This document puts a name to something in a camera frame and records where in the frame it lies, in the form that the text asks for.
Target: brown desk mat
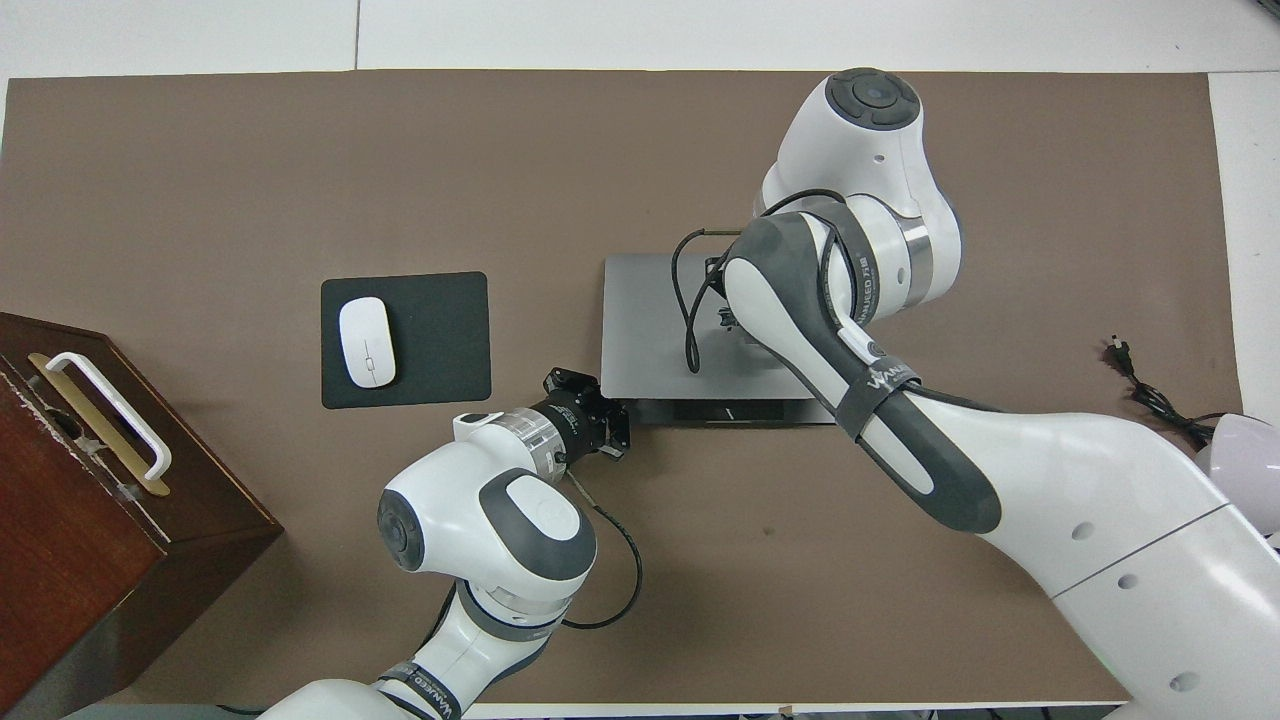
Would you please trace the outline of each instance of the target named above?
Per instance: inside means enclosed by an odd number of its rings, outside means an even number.
[[[399,573],[383,484],[449,418],[598,372],[611,252],[741,224],[813,73],[353,72],[20,79],[0,307],[108,332],[288,529],[127,691],[266,702],[411,653],[447,580]],[[933,387],[1138,418],[1111,332],[1188,413],[1239,407],[1203,76],[910,74],[968,249],[872,328]],[[483,270],[484,404],[320,405],[320,283]],[[634,533],[634,614],[485,701],[1115,700],[1032,580],[925,518],[838,429],[643,429],[580,475]],[[571,612],[631,583],[607,528]]]

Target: white tile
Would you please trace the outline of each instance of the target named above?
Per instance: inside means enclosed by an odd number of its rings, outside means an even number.
[[[362,0],[361,68],[1280,69],[1253,0]]]
[[[1244,411],[1280,424],[1280,73],[1210,76]]]
[[[12,77],[346,70],[356,0],[0,0],[0,120]]]

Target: mouse pad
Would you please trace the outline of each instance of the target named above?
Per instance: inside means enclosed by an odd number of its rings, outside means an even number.
[[[484,273],[339,278],[320,284],[320,395],[325,407],[488,400],[489,281]],[[342,354],[338,311],[357,297],[387,305],[396,378],[362,388]]]

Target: computer mouse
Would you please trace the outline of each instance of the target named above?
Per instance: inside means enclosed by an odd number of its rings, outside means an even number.
[[[351,382],[362,388],[396,379],[396,354],[387,305],[378,297],[357,297],[338,310],[338,337]]]

